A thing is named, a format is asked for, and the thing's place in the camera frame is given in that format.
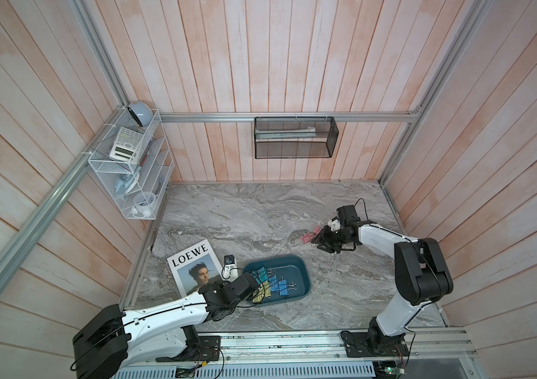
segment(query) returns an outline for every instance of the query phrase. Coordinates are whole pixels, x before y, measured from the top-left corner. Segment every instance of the gray marble surface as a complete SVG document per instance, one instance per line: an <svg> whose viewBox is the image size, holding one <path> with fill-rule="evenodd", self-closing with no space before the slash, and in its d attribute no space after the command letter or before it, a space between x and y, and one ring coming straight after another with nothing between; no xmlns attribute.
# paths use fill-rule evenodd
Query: gray marble surface
<svg viewBox="0 0 537 379"><path fill-rule="evenodd" d="M203 239L220 262L232 254L238 267L295 254L307 265L312 290L289 303L236 309L199 331L367 328L396 291L393 261L366 247L328 254L300 237L364 198L371 220L400 231L378 183L189 184L171 188L163 223L149 257L136 308L180 298L166 258ZM357 205L364 219L363 202ZM442 326L435 306L411 326Z"/></svg>

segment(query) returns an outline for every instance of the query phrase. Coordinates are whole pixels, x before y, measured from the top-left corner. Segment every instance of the black cable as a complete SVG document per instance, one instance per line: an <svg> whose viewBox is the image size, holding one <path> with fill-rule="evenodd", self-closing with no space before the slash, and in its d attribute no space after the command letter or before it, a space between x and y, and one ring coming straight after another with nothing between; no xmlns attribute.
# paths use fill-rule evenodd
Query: black cable
<svg viewBox="0 0 537 379"><path fill-rule="evenodd" d="M409 330L406 327L404 327L408 332L412 332L414 333L414 337L412 337L412 342L410 342L410 346L408 347L408 351L409 351L409 354L407 354L407 360L406 360L406 367L407 367L407 364L410 362L410 355L412 354L412 346L414 345L414 340L416 339L416 332L414 332L413 330Z"/></svg>
<svg viewBox="0 0 537 379"><path fill-rule="evenodd" d="M244 271L244 272L248 272L248 273L250 273L251 275L253 275L253 276L256 278L256 280L258 281L258 283L260 283L260 284L262 285L262 299L261 299L258 303L254 304L254 305L252 305L252 306L238 306L238 305L237 305L237 306L235 306L235 308L253 308L253 307L257 306L258 304L262 304L262 302L263 302L264 299L266 298L266 295L264 295L264 290L266 289L266 287L265 287L265 284L260 280L260 277L259 277L258 275L256 275L254 272L249 271L249 270L246 270L246 269L231 268L229 271L231 271L231 270L241 270L241 271Z"/></svg>
<svg viewBox="0 0 537 379"><path fill-rule="evenodd" d="M418 248L418 246L416 246L411 239L407 238L407 237L403 237L404 239L407 239L410 244L412 244L412 247L416 250L416 252L418 253L418 255L422 258L422 260L424 261L424 264L426 264L426 266L429 268L429 270L431 271L431 273L433 274L433 276L435 277L435 281L437 282L437 286L439 287L439 293L442 293L442 290L441 290L441 285L439 284L439 279L437 279L437 274L435 274L435 271L433 270L433 268L430 266L429 262L426 260L426 258L424 258L424 254L422 254L420 252L420 249Z"/></svg>
<svg viewBox="0 0 537 379"><path fill-rule="evenodd" d="M245 272L249 272L251 275L255 276L258 281L260 281L260 278L254 274L253 272L251 271L248 271L248 270L245 270L245 269L239 269L239 268L232 268L231 270L243 270ZM152 316L156 316L156 315L159 315L159 314L163 314L163 313L166 313L166 312L169 312L171 310L176 310L176 309L180 309L182 307L190 307L190 306L195 306L195 305L217 305L217 306L223 306L223 307L232 307L233 308L233 311L230 313L232 314L234 312L234 309L235 308L251 308L251 307L255 307L257 306L258 304L260 304L261 302L263 302L264 300L264 292L262 292L262 299L260 300L259 303L257 304L254 304L252 306L232 306L232 305L228 305L228 304L219 304L219 303L193 303L193 304L184 304L184 305L181 305L181 306L178 306L178 307L175 307L175 308L170 308L170 309L165 309L165 310L161 310L159 312L156 312L156 313L153 313L153 314L149 314L149 315L145 315L144 318L142 320L145 320L149 317L152 317ZM126 324L118 327L117 329L114 329L112 332L109 332L108 334L106 334L104 337L102 337L100 340L98 340L96 343L94 343L89 349L87 349L87 351L85 351L83 354L81 354L77 359L75 359L75 361L72 363L72 365L70 366L70 371L76 371L76 368L73 368L76 364L76 362L78 362L81 358L83 358L83 356L85 356L85 354L89 353L93 348L95 348L99 343L101 343L102 341L104 341L106 338L108 338L109 336L111 336L112 334L118 332L119 330L121 329L124 329L127 325L130 325L132 324L134 321L130 321L130 322L127 322Z"/></svg>
<svg viewBox="0 0 537 379"><path fill-rule="evenodd" d="M208 305L208 303L193 303L193 304L186 304L186 305L183 305L184 307L190 307L190 306L194 306L194 305ZM149 314L149 315L146 315L144 316L144 318L142 320L145 320L147 319L148 317L152 317L152 316L156 316L156 315L159 315L159 314L162 314L162 313L166 313L166 312L169 312L170 310L176 310L176 309L180 309L182 308L183 306L179 306L179 307L175 307L175 308L170 308L170 309L166 309L166 310L162 310L160 312L156 312L156 313L153 313L153 314ZM98 346L98 344L102 341L104 341L106 338L108 338L109 336L111 336L112 334L118 332L119 330L121 329L124 329L127 325L129 324L133 324L135 321L130 321L130 322L127 322L126 324L124 324L123 326L120 326L118 327L117 329L113 330L112 332L106 334L104 337L102 337L99 341L97 341L96 343L94 343L89 349L87 349L86 352L84 352L83 354L81 354L77 359L75 359L75 361L72 363L72 365L70 366L70 371L76 371L76 368L73 369L74 365L76 364L76 362L78 362L81 358L83 358L83 356L87 353L89 353L94 347Z"/></svg>
<svg viewBox="0 0 537 379"><path fill-rule="evenodd" d="M210 359L204 360L204 362L207 363L208 361L211 361L212 359L214 359L214 357L216 356L216 347L209 347L209 346L201 346L201 347L204 347L204 350L197 349L198 359L197 359L197 362L196 362L195 366L193 368L191 368L191 369L185 370L184 372L187 372L187 373L193 372L193 373L195 373L195 372L197 372L197 369L203 367L204 365L203 365L203 363L201 363L201 355L203 354L204 351L207 351L208 349L211 349L213 354L211 355ZM173 361L182 362L182 361L186 361L186 360L173 360Z"/></svg>
<svg viewBox="0 0 537 379"><path fill-rule="evenodd" d="M216 377L214 379L218 379L218 377L220 375L222 375L222 372L224 371L224 353L222 352L222 349L218 347L218 351L220 352L220 354L222 355L222 368L220 369L220 372L218 373L218 375L216 375Z"/></svg>
<svg viewBox="0 0 537 379"><path fill-rule="evenodd" d="M356 206L357 206L357 203L358 203L359 201L361 201L361 200L363 200L363 209L365 210L365 219L366 219L367 221L370 221L370 218L367 216L367 206L365 206L365 199L363 199L363 198L359 198L359 200L357 200L357 202L355 203L355 205L354 205L353 207L356 207Z"/></svg>

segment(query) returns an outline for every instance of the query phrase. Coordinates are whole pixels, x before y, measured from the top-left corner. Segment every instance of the cable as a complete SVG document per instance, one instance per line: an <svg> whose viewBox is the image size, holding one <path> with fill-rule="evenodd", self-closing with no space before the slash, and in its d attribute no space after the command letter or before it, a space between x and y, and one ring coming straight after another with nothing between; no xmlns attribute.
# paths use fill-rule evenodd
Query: cable
<svg viewBox="0 0 537 379"><path fill-rule="evenodd" d="M359 346L366 345L366 342L365 342L362 338L355 337L355 335L352 334L349 330L343 330L343 331L341 331L341 333L340 333L340 337L342 336L342 334L345 334L345 333L350 334L350 337L353 338L353 345L355 346L355 349L358 350L358 349L359 349ZM355 342L355 340L361 341L361 344L357 345L357 343Z"/></svg>
<svg viewBox="0 0 537 379"><path fill-rule="evenodd" d="M249 271L249 270L246 270L246 269L232 268L232 269L230 269L229 271L231 271L231 270L241 270L241 271L244 271L244 272L248 272L248 273L250 273L251 275L253 275L254 278L256 278L256 280L258 281L258 283L261 283L261 284L262 284L262 299L261 299L258 303L254 304L254 305L252 305L252 306L238 306L238 305L237 305L237 306L234 306L234 307L235 307L235 308L253 308L253 307L257 306L258 304L262 304L262 302L263 302L264 299L266 298L266 295L264 295L264 291L266 290L266 284L264 284L263 282L261 282L260 277L259 277L258 275L256 275L254 272Z"/></svg>
<svg viewBox="0 0 537 379"><path fill-rule="evenodd" d="M416 252L418 253L418 255L422 258L422 260L424 261L424 264L426 264L426 266L429 268L429 270L431 271L431 273L433 274L433 276L435 277L435 281L437 282L437 286L439 287L439 293L442 293L442 290L441 290L441 285L439 284L439 279L437 279L437 274L435 274L435 271L433 270L433 268L430 266L429 262L426 260L426 258L424 258L424 254L422 254L420 252L420 249L412 242L411 239L407 238L407 237L403 237L404 239L407 239L410 244L412 244L412 247L416 250Z"/></svg>
<svg viewBox="0 0 537 379"><path fill-rule="evenodd" d="M412 337L412 342L410 342L410 346L408 347L408 351L410 352L408 355L407 355L407 360L406 360L406 367L407 367L407 364L409 363L410 361L410 355L412 354L412 346L414 345L414 340L416 339L416 332L414 332L413 330L409 330L407 327L404 326L404 328L408 331L408 332L412 332L414 333L414 337Z"/></svg>
<svg viewBox="0 0 537 379"><path fill-rule="evenodd" d="M357 206L357 203L360 201L360 200L363 200L363 209L365 210L365 219L367 221L370 221L370 218L367 216L367 207L365 206L365 199L363 198L359 198L359 200L357 200L357 202L355 203L355 205L353 207L356 207Z"/></svg>
<svg viewBox="0 0 537 379"><path fill-rule="evenodd" d="M218 351L220 352L220 354L222 355L222 368L220 369L220 372L218 373L218 375L216 375L216 377L214 379L218 379L218 377L220 375L222 375L222 372L224 371L224 353L222 352L222 349L218 347Z"/></svg>
<svg viewBox="0 0 537 379"><path fill-rule="evenodd" d="M397 346L397 345L394 345L394 346L397 348L397 351L399 352L399 359L401 360L401 363L403 364L403 368L405 370L407 370L407 365L406 365L405 362L403 362L403 354L401 354L401 350L399 350L399 346Z"/></svg>
<svg viewBox="0 0 537 379"><path fill-rule="evenodd" d="M211 361L212 359L214 359L214 357L216 356L216 348L215 347L209 347L209 346L201 346L201 347L204 347L204 350L201 350L201 349L197 349L197 352L198 352L198 359L197 359L197 362L196 364L194 365L193 368L191 369L188 369L188 370L184 370L183 372L186 372L186 373L193 373L193 376L194 376L194 373L197 372L197 369L201 368L201 367L204 367L208 361ZM208 350L208 349L211 349L213 354L211 356L210 359L208 360L204 360L203 362L201 362L201 356L203 354L204 351Z"/></svg>
<svg viewBox="0 0 537 379"><path fill-rule="evenodd" d="M153 313L153 314L149 314L149 315L146 315L144 316L144 318L142 320L145 320L147 319L148 317L152 317L152 316L156 316L156 315L159 315L159 314L162 314L162 313L166 313L166 312L169 312L170 310L176 310L176 309L181 309L182 307L190 307L190 306L194 306L194 305L208 305L208 303L193 303L193 304L186 304L186 305L181 305L179 307L175 307L175 308L170 308L170 309L166 309L166 310L162 310L160 312L156 312L156 313ZM83 354L81 354L77 359L75 359L75 361L72 363L72 365L70 366L70 371L76 371L76 368L73 369L74 365L76 364L76 362L78 362L81 358L83 358L83 356L85 356L85 354L89 353L94 347L98 346L98 344L102 341L104 341L106 338L108 338L109 336L111 336L112 334L118 332L119 330L121 329L124 329L127 325L129 324L133 324L135 321L130 321L130 322L127 322L126 324L118 327L117 329L114 329L112 332L106 334L104 337L102 337L99 341L97 341L96 343L94 343L89 349L87 349L87 351L85 351Z"/></svg>

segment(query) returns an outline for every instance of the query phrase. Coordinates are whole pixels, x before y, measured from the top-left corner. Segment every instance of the black mesh basket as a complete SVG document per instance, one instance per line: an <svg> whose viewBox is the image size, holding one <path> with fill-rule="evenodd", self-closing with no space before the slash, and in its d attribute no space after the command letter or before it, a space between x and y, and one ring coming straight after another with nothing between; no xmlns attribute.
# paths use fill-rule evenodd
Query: black mesh basket
<svg viewBox="0 0 537 379"><path fill-rule="evenodd" d="M256 117L256 159L331 158L338 140L333 117Z"/></svg>

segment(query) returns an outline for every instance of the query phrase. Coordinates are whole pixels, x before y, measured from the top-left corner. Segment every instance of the blue cloth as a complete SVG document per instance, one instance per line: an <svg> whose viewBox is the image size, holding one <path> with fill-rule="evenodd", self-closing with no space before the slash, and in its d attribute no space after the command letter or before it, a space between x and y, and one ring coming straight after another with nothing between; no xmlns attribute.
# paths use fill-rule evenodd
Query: blue cloth
<svg viewBox="0 0 537 379"><path fill-rule="evenodd" d="M134 183L134 181L136 181L136 175L138 172L140 172L140 169L142 169L142 167L137 166L134 169L133 174L122 173L121 175L119 175L115 183L115 195L117 195L118 198L120 198L121 200L125 200L125 192Z"/></svg>

